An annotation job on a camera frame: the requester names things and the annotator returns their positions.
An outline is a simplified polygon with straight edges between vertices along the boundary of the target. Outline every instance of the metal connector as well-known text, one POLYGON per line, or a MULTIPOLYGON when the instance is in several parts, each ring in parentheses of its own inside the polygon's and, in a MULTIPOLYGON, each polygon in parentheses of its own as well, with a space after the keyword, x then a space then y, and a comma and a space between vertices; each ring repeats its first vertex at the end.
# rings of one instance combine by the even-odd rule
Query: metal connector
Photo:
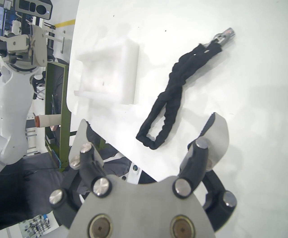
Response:
POLYGON ((235 32, 232 28, 228 28, 227 30, 225 30, 222 33, 218 33, 213 37, 213 40, 216 40, 216 43, 220 44, 222 47, 233 37, 235 36, 235 32))

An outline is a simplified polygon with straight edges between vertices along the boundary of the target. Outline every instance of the white cylinder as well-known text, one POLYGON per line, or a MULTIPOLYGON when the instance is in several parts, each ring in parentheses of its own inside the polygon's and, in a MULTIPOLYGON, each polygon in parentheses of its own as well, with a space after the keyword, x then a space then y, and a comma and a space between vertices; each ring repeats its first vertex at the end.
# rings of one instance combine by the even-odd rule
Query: white cylinder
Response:
POLYGON ((61 114, 39 115, 35 117, 36 127, 48 127, 61 124, 61 114))

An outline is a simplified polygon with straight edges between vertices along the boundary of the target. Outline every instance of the green metal frame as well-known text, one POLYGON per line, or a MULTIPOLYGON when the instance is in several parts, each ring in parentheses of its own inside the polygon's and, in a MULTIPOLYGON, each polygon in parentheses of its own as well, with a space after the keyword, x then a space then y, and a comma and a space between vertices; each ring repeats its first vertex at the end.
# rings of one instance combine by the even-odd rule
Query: green metal frame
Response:
POLYGON ((61 161, 57 166, 60 167, 60 171, 63 171, 67 166, 69 166, 68 155, 69 155, 69 138, 75 135, 76 132, 70 133, 70 123, 71 123, 71 112, 67 108, 66 96, 67 96, 67 85, 68 85, 68 70, 69 66, 61 64, 58 62, 48 62, 46 67, 46 92, 45 92, 45 114, 49 115, 52 111, 52 94, 54 89, 54 70, 55 67, 63 68, 63 86, 62 86, 62 99, 61 99, 61 127, 60 127, 60 142, 59 145, 50 144, 46 135, 49 137, 53 136, 50 127, 45 128, 45 146, 52 157, 53 151, 57 155, 58 159, 61 161))

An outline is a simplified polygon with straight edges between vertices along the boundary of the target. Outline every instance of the black cloth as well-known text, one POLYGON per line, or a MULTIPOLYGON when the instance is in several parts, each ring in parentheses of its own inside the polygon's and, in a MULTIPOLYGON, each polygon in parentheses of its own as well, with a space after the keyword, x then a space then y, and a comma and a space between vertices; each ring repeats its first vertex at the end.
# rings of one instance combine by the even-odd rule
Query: black cloth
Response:
POLYGON ((181 104, 182 86, 186 83, 186 79, 221 51, 221 46, 212 41, 207 48, 199 44, 194 50, 180 57, 169 74, 169 81, 165 91, 159 94, 150 114, 140 127, 136 136, 137 140, 153 150, 164 143, 175 123, 181 104), (156 140, 152 141, 147 137, 148 131, 164 106, 166 106, 164 125, 156 140))
POLYGON ((32 218, 24 189, 23 159, 0 172, 0 230, 32 218))

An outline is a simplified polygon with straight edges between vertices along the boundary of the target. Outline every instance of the metal screw cap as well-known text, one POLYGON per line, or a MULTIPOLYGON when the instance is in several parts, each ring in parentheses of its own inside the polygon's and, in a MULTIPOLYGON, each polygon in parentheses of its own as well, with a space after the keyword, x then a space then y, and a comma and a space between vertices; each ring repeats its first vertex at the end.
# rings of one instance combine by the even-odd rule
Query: metal screw cap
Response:
POLYGON ((80 165, 80 156, 76 155, 70 162, 71 168, 77 168, 80 165))
POLYGON ((185 179, 177 179, 174 187, 176 193, 182 197, 188 197, 191 194, 190 184, 185 179))
POLYGON ((173 238, 194 238, 195 230, 193 223, 186 216, 179 215, 175 217, 170 225, 170 231, 173 238))
POLYGON ((81 148, 81 153, 87 153, 92 149, 92 145, 90 143, 84 144, 81 148))
POLYGON ((208 144, 207 144, 206 140, 202 137, 199 137, 198 139, 196 139, 196 145, 201 149, 207 149, 208 148, 208 144))
POLYGON ((109 180, 106 178, 100 178, 94 183, 93 192, 97 196, 104 196, 108 192, 109 187, 109 180))
POLYGON ((106 215, 99 215, 90 224, 90 238, 107 238, 111 234, 111 228, 111 223, 106 215))
POLYGON ((61 201, 63 197, 63 192, 61 189, 57 189, 55 191, 53 191, 49 197, 49 202, 52 204, 52 205, 55 205, 57 204, 58 202, 61 201))
POLYGON ((226 191, 223 194, 223 201, 228 207, 236 207, 237 205, 237 199, 230 191, 226 191))

